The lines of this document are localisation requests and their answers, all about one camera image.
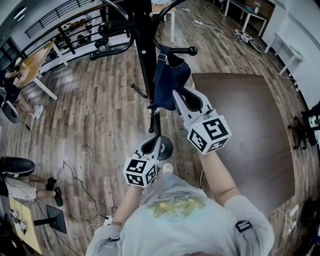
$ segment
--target black cable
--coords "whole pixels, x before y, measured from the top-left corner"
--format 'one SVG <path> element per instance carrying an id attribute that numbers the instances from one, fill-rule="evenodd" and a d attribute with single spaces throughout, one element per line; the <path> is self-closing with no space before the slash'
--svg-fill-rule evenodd
<path id="1" fill-rule="evenodd" d="M 39 203 L 37 202 L 37 200 L 35 200 L 35 202 L 36 202 L 36 204 L 39 206 L 39 209 L 40 209 L 43 217 L 44 217 L 44 218 L 47 218 L 47 217 L 45 216 L 44 212 L 42 211 L 42 209 L 41 209 Z M 71 251 L 73 251 L 73 253 L 74 253 L 76 256 L 79 256 L 79 254 L 77 254 L 73 249 L 71 249 L 71 247 L 70 247 L 69 245 L 67 245 L 67 243 L 57 234 L 57 232 L 56 232 L 52 227 L 50 227 L 50 228 L 53 230 L 53 232 L 56 234 L 56 236 L 57 236 Z"/>
<path id="2" fill-rule="evenodd" d="M 31 142 L 32 142 L 32 131 L 31 131 L 31 129 L 30 129 L 30 127 L 27 125 L 27 124 L 25 124 L 24 122 L 22 122 L 22 121 L 20 121 L 19 120 L 19 122 L 21 123 L 21 124 L 23 124 L 28 130 L 29 130 L 29 132 L 31 133 L 31 138 L 30 138 L 30 145 L 29 145 L 29 160 L 30 160 L 30 151 L 31 151 Z"/>
<path id="3" fill-rule="evenodd" d="M 115 208 L 115 210 L 117 210 L 117 209 L 118 209 L 118 207 L 116 207 L 116 206 L 112 206 L 112 208 L 111 208 L 112 213 L 113 213 L 113 214 L 116 214 L 116 211 L 114 211 L 114 208 Z"/>
<path id="4" fill-rule="evenodd" d="M 72 168 L 71 168 L 65 161 L 63 161 L 63 166 L 64 166 L 64 165 L 66 165 L 66 166 L 68 166 L 68 167 L 70 168 L 71 173 L 72 173 L 72 177 L 73 177 L 74 179 L 76 179 L 77 181 L 80 182 L 80 184 L 81 184 L 84 192 L 94 201 L 95 210 L 96 210 L 96 212 L 98 213 L 98 215 L 100 215 L 101 217 L 103 217 L 104 219 L 107 220 L 107 218 L 106 218 L 105 216 L 103 216 L 102 214 L 100 214 L 100 212 L 98 211 L 98 207 L 97 207 L 97 202 L 96 202 L 96 200 L 86 191 L 86 189 L 85 189 L 85 187 L 84 187 L 84 185 L 83 185 L 82 180 L 78 179 L 78 178 L 74 175 L 74 172 L 72 171 Z"/>

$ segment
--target white desk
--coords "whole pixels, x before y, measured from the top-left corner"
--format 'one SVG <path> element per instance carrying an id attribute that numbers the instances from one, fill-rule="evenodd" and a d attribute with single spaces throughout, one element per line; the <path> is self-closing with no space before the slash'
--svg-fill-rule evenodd
<path id="1" fill-rule="evenodd" d="M 166 5 L 153 5 L 152 6 L 152 13 L 153 14 L 159 14 Z M 171 43 L 175 42 L 175 18 L 176 18 L 176 8 L 172 8 L 170 11 L 168 11 L 168 14 L 171 14 Z"/>
<path id="2" fill-rule="evenodd" d="M 227 0 L 224 16 L 227 16 L 230 3 L 234 4 L 235 6 L 238 6 L 242 10 L 240 20 L 242 20 L 243 17 L 244 17 L 244 14 L 247 13 L 247 16 L 246 16 L 246 19 L 245 19 L 245 22 L 244 22 L 244 25 L 243 25 L 243 28 L 242 28 L 242 32 L 246 31 L 246 28 L 247 28 L 247 25 L 248 25 L 248 22 L 249 22 L 249 19 L 250 19 L 251 16 L 254 16 L 254 17 L 259 18 L 259 19 L 264 21 L 263 24 L 262 24 L 262 27 L 261 27 L 261 29 L 259 31 L 259 34 L 258 34 L 258 36 L 260 37 L 262 32 L 263 32 L 263 30 L 264 30 L 264 28 L 265 28 L 265 26 L 266 26 L 267 19 L 265 19 L 264 17 L 258 15 L 253 10 L 247 9 L 247 6 L 245 4 L 243 4 L 241 2 L 238 2 L 238 1 L 235 1 L 235 0 Z"/>
<path id="3" fill-rule="evenodd" d="M 291 71 L 291 73 L 289 74 L 289 77 L 293 76 L 294 72 L 301 66 L 301 64 L 304 62 L 304 56 L 298 52 L 295 48 L 293 48 L 293 46 L 288 42 L 288 40 L 286 38 L 284 38 L 283 36 L 281 36 L 280 34 L 278 34 L 277 32 L 274 32 L 274 37 L 272 38 L 271 42 L 268 44 L 268 46 L 265 48 L 264 53 L 266 54 L 270 47 L 272 46 L 273 42 L 275 41 L 275 39 L 279 39 L 278 41 L 280 41 L 280 47 L 275 50 L 275 56 L 278 55 L 279 51 L 281 50 L 282 46 L 286 46 L 289 51 L 292 53 L 292 57 L 291 59 L 288 61 L 288 63 L 285 64 L 284 68 L 280 71 L 280 75 L 282 75 L 286 69 L 288 68 L 288 66 L 295 60 L 299 60 L 299 63 L 293 68 L 293 70 Z"/>

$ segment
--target white cable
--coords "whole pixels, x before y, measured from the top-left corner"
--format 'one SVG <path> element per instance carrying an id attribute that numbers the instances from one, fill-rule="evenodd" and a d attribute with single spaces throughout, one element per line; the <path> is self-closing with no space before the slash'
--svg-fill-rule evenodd
<path id="1" fill-rule="evenodd" d="M 89 228 L 90 226 L 96 226 L 96 228 L 99 228 L 99 226 L 100 226 L 101 224 L 102 224 L 101 219 L 96 218 L 96 219 L 94 220 L 94 223 L 91 223 L 91 224 L 89 224 L 89 225 L 86 227 L 86 230 L 85 230 L 86 235 L 87 235 L 88 237 L 90 237 L 90 238 L 93 238 L 93 236 L 91 236 L 91 235 L 88 234 L 88 228 Z"/>
<path id="2" fill-rule="evenodd" d="M 283 238 L 286 240 L 291 235 L 292 230 L 294 230 L 294 228 L 298 229 L 297 224 L 298 224 L 298 217 L 299 217 L 299 206 L 298 206 L 298 209 L 296 210 L 296 213 L 294 214 L 292 214 L 290 210 L 287 210 L 286 213 L 284 213 L 279 208 L 277 209 L 285 217 L 285 225 L 283 227 L 283 230 L 284 230 Z M 294 222 L 292 221 L 292 215 L 296 215 Z"/>
<path id="3" fill-rule="evenodd" d="M 210 29 L 212 29 L 212 30 L 220 31 L 220 32 L 214 34 L 217 38 L 225 39 L 225 40 L 229 41 L 230 43 L 235 44 L 235 45 L 237 45 L 237 46 L 245 49 L 247 52 L 251 53 L 251 54 L 252 54 L 253 56 L 255 56 L 257 59 L 259 59 L 261 62 L 263 62 L 268 68 L 270 68 L 272 71 L 274 71 L 278 76 L 280 76 L 280 77 L 282 77 L 282 78 L 284 78 L 284 79 L 288 79 L 288 80 L 295 80 L 294 78 L 288 78 L 288 77 L 285 77 L 285 76 L 279 74 L 273 67 L 271 67 L 269 64 L 267 64 L 264 60 L 262 60 L 259 56 L 257 56 L 256 54 L 254 54 L 252 51 L 246 49 L 245 47 L 241 46 L 241 45 L 240 45 L 239 43 L 237 43 L 237 42 L 234 42 L 234 41 L 231 41 L 231 40 L 225 38 L 225 37 L 223 36 L 223 34 L 224 34 L 223 31 L 222 31 L 221 29 L 219 29 L 219 28 L 214 27 L 212 22 L 210 22 L 210 21 L 202 22 L 202 21 L 200 21 L 200 20 L 197 20 L 197 19 L 196 19 L 197 17 L 195 16 L 195 14 L 194 14 L 190 9 L 188 9 L 188 8 L 182 8 L 182 9 L 183 9 L 184 11 L 189 12 L 189 13 L 192 14 L 192 16 L 193 16 L 193 23 L 194 23 L 197 27 L 199 27 L 199 28 L 210 28 Z"/>

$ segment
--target wooden table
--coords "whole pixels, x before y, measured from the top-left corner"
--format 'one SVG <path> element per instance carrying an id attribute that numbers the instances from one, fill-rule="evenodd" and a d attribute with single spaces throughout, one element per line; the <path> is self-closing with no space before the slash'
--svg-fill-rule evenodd
<path id="1" fill-rule="evenodd" d="M 232 137 L 217 154 L 240 192 L 268 215 L 295 195 L 288 134 L 261 75 L 194 73 L 198 91 L 224 118 Z"/>
<path id="2" fill-rule="evenodd" d="M 28 224 L 26 233 L 23 234 L 20 225 L 14 223 L 17 236 L 36 252 L 42 254 L 42 249 L 36 233 L 37 231 L 34 225 L 34 219 L 32 217 L 31 210 L 11 197 L 9 198 L 9 205 L 10 209 L 17 210 L 20 213 L 20 218 L 22 219 L 23 217 L 23 220 Z"/>
<path id="3" fill-rule="evenodd" d="M 266 26 L 266 23 L 267 23 L 267 19 L 262 17 L 261 15 L 258 15 L 257 13 L 255 13 L 253 10 L 249 10 L 247 8 L 247 6 L 241 2 L 238 2 L 236 0 L 227 0 L 227 3 L 226 3 L 226 7 L 225 7 L 225 12 L 224 12 L 224 16 L 227 16 L 228 14 L 228 9 L 229 9 L 229 4 L 232 3 L 234 4 L 235 6 L 238 6 L 241 10 L 242 10 L 242 13 L 241 13 L 241 17 L 240 17 L 240 20 L 243 19 L 244 17 L 244 14 L 247 13 L 247 16 L 246 16 L 246 19 L 245 19 L 245 22 L 244 22 L 244 25 L 243 25 L 243 28 L 242 28 L 242 32 L 245 32 L 246 31 L 246 28 L 247 28 L 247 25 L 248 25 L 248 22 L 249 22 L 249 19 L 250 19 L 250 16 L 253 16 L 253 17 L 256 17 L 256 18 L 259 18 L 261 20 L 263 20 L 263 24 L 262 24 L 262 27 L 260 29 L 260 32 L 258 34 L 258 36 L 260 37 L 265 26 Z"/>
<path id="4" fill-rule="evenodd" d="M 153 5 L 152 6 L 152 13 L 153 14 L 159 14 L 166 5 Z M 177 9 L 174 7 L 170 11 L 168 11 L 168 14 L 171 14 L 171 43 L 175 42 L 175 17 L 176 17 L 176 11 Z"/>
<path id="5" fill-rule="evenodd" d="M 64 65 L 68 66 L 67 61 L 64 59 L 58 47 L 53 41 L 51 41 L 45 47 L 35 51 L 28 56 L 28 58 L 24 61 L 26 67 L 21 66 L 20 68 L 20 72 L 22 74 L 20 80 L 18 81 L 18 79 L 16 78 L 13 83 L 17 85 L 17 87 L 23 88 L 29 83 L 35 82 L 42 90 L 44 90 L 51 98 L 56 101 L 58 97 L 38 79 L 38 77 L 41 77 L 41 75 L 39 75 L 39 70 L 52 48 L 55 50 L 56 54 L 62 60 Z"/>

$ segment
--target black handle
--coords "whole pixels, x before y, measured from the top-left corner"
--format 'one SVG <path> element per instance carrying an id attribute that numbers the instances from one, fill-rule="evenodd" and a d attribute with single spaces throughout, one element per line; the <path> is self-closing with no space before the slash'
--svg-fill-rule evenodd
<path id="1" fill-rule="evenodd" d="M 154 122 L 155 122 L 155 110 L 151 109 L 151 120 L 150 120 L 150 128 L 149 128 L 149 133 L 151 134 L 155 132 Z"/>

